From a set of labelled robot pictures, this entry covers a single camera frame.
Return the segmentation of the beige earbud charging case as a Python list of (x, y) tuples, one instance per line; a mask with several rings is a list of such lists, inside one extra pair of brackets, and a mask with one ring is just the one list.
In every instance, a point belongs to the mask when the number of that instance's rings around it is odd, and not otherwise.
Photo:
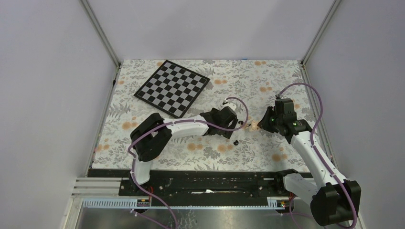
[(258, 126), (258, 122), (255, 121), (255, 120), (252, 120), (252, 122), (251, 122), (251, 124), (249, 126), (249, 130), (250, 131), (257, 131), (259, 129), (260, 129), (260, 127)]

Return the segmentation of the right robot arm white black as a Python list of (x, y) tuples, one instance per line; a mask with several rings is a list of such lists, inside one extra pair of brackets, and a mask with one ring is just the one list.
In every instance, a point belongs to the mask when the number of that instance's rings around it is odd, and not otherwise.
[(278, 98), (269, 106), (258, 127), (278, 133), (299, 153), (314, 182), (311, 183), (294, 169), (276, 173), (276, 190), (292, 193), (309, 205), (320, 226), (357, 220), (361, 187), (350, 181), (327, 158), (318, 142), (311, 136), (312, 128), (304, 119), (298, 120), (294, 103)]

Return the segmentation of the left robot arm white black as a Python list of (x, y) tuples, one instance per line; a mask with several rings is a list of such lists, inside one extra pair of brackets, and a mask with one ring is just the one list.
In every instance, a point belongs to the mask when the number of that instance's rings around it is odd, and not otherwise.
[(151, 114), (130, 134), (129, 150), (135, 158), (130, 172), (132, 180), (139, 185), (149, 181), (152, 161), (162, 153), (170, 140), (205, 135), (229, 139), (237, 122), (237, 115), (229, 106), (220, 110), (213, 108), (191, 118), (164, 119), (158, 113)]

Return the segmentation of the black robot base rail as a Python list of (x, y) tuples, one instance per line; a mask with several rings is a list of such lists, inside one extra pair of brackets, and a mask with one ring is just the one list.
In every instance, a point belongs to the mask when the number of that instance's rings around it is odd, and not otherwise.
[(192, 196), (288, 201), (290, 194), (280, 189), (278, 181), (276, 172), (152, 170), (142, 187), (164, 201)]

